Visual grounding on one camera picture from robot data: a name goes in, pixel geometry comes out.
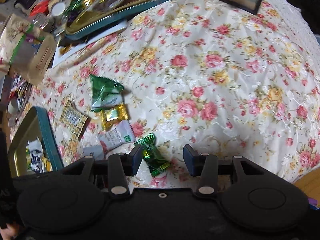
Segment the person right hand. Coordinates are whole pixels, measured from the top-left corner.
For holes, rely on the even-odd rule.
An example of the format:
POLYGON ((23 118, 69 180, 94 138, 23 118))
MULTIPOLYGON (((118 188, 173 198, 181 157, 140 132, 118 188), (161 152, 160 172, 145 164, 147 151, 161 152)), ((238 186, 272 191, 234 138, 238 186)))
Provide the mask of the person right hand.
POLYGON ((20 226, 18 224, 7 224, 7 227, 1 229, 1 237, 3 240, 15 239, 19 234, 20 226))

